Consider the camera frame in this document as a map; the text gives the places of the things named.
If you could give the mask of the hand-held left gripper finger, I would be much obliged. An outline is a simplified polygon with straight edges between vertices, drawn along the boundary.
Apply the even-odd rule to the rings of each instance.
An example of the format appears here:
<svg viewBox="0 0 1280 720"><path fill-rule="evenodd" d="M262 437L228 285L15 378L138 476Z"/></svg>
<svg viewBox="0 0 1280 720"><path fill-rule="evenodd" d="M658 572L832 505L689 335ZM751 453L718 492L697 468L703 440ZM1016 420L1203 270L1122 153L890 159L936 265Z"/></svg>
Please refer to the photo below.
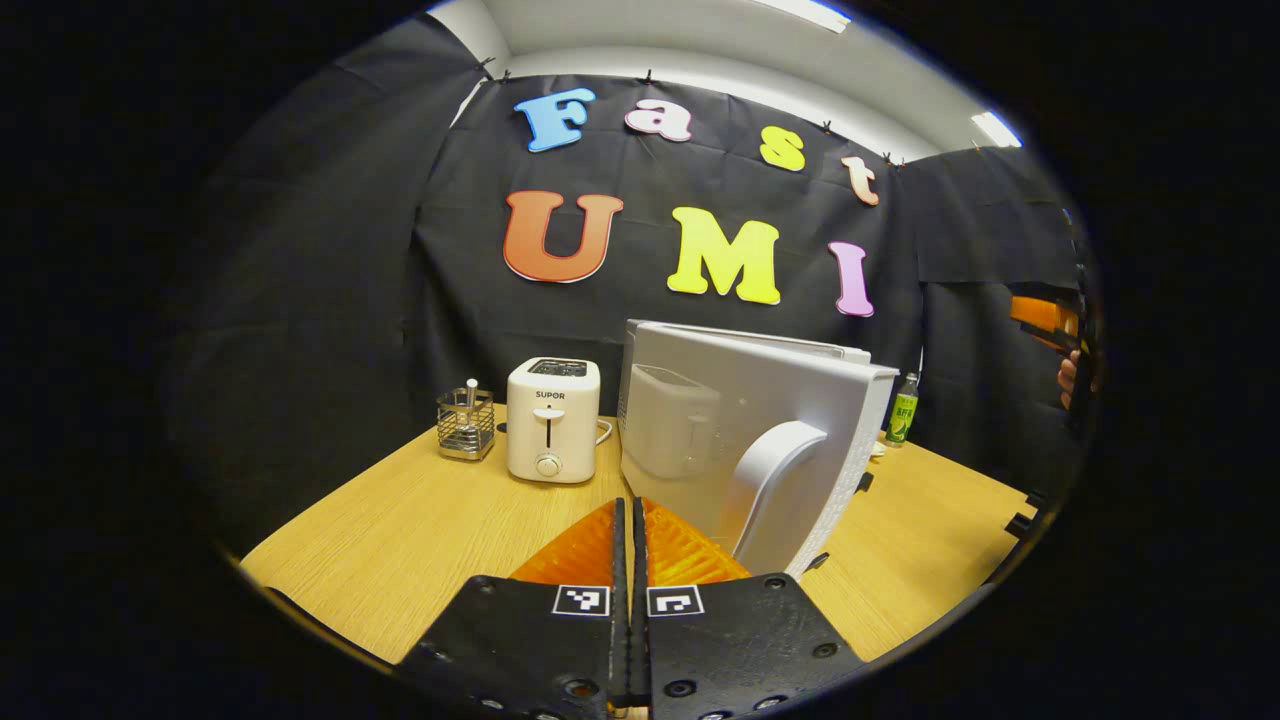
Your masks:
<svg viewBox="0 0 1280 720"><path fill-rule="evenodd" d="M573 566L467 579L399 679L465 719L608 719L627 679L625 511L612 500L538 555L576 550Z"/></svg>
<svg viewBox="0 0 1280 720"><path fill-rule="evenodd" d="M648 498L634 521L632 694L650 717L776 717L864 673L794 577L748 573Z"/></svg>

